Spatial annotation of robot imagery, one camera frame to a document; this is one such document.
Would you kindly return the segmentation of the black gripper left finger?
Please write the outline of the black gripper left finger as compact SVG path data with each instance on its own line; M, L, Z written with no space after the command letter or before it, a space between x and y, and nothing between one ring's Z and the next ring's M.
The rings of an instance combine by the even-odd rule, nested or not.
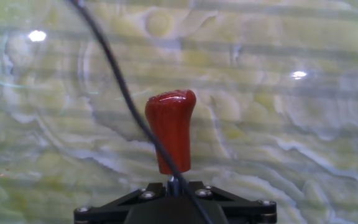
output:
M73 212L73 223L124 223L130 210L136 205L167 195L162 183L150 183L145 189L135 190L101 207L80 207Z

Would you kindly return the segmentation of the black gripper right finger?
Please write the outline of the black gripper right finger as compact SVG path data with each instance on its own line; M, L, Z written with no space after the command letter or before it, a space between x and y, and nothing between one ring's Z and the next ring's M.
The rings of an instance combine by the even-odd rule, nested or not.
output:
M247 200L201 181L180 184L180 222L184 224L276 223L277 203Z

